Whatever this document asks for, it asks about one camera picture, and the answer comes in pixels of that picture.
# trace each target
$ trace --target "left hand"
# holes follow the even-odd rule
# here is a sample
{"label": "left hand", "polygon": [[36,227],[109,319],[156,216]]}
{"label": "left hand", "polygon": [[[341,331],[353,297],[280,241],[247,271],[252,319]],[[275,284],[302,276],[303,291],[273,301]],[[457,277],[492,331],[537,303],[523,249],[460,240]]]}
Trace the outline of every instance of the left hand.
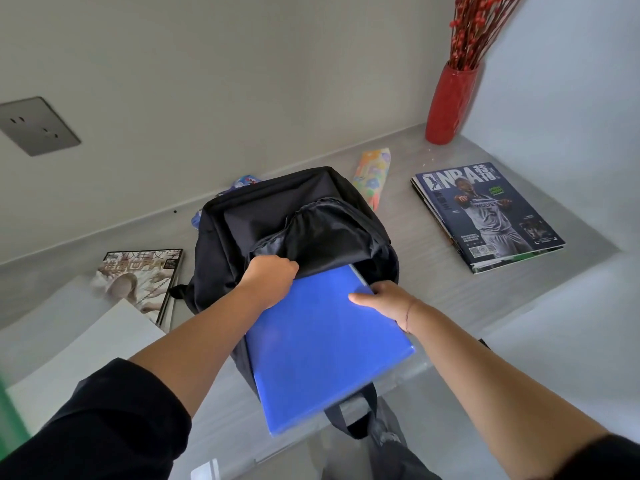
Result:
{"label": "left hand", "polygon": [[248,290],[263,310],[284,298],[293,284],[300,266],[278,256],[256,256],[249,263],[236,289]]}

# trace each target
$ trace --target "gray desk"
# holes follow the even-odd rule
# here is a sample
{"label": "gray desk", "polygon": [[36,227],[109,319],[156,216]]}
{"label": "gray desk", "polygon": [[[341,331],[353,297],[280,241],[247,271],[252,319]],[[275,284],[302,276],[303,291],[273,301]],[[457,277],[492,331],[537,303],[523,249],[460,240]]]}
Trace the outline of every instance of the gray desk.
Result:
{"label": "gray desk", "polygon": [[[427,143],[423,135],[424,126],[409,128],[267,177],[330,165],[350,178],[363,151],[389,147],[391,168],[378,215],[400,259],[400,283],[452,316],[476,337],[540,295],[617,252],[578,217],[498,162],[497,167],[568,245],[558,253],[479,276],[472,275],[413,193],[409,179],[420,171],[493,159],[462,137],[439,147]],[[182,205],[176,207],[176,213],[156,214],[0,267],[3,302],[0,327],[27,313],[76,274],[96,268],[108,250],[183,247],[187,255],[181,277],[182,282],[186,282],[193,273],[197,237],[189,220],[204,202]],[[178,303],[173,316],[174,326],[189,316],[186,306]],[[376,380],[380,394],[429,366],[422,349],[417,349],[411,358]],[[360,411],[359,404],[352,404],[347,416],[356,416]],[[277,438],[270,437],[260,403],[228,360],[193,421],[189,446],[176,461],[172,478],[189,478],[194,468],[213,458],[218,460],[222,478],[231,478],[327,424],[324,416],[318,415]]]}

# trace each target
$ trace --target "nba magazine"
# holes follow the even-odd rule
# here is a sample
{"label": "nba magazine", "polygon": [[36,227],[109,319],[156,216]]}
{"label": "nba magazine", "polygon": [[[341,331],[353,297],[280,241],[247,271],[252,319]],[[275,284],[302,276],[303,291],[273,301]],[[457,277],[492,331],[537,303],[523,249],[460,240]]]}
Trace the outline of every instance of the nba magazine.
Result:
{"label": "nba magazine", "polygon": [[491,163],[418,173],[411,182],[474,274],[564,247]]}
{"label": "nba magazine", "polygon": [[163,331],[171,325],[173,298],[167,292],[176,279],[181,249],[111,251],[92,279],[92,287],[126,299]]}

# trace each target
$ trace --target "basketball player on cover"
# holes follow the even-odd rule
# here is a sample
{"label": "basketball player on cover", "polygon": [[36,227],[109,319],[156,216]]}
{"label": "basketball player on cover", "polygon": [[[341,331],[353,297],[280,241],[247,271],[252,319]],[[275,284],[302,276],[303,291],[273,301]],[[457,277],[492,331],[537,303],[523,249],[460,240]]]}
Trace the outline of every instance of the basketball player on cover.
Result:
{"label": "basketball player on cover", "polygon": [[464,195],[456,195],[455,201],[471,218],[484,241],[495,246],[495,257],[504,258],[533,251],[531,245],[511,227],[511,223],[503,214],[511,209],[510,200],[496,200],[478,194],[466,178],[457,178],[455,184],[464,192]]}

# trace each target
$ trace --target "black shirt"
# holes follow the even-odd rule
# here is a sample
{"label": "black shirt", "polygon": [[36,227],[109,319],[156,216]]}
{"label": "black shirt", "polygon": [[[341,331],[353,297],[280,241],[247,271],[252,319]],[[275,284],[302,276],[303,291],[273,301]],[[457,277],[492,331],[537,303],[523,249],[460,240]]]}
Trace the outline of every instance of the black shirt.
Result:
{"label": "black shirt", "polygon": [[[60,411],[0,462],[0,479],[166,479],[190,430],[189,414],[155,375],[116,359],[80,382]],[[640,478],[640,446],[606,436],[555,478]]]}

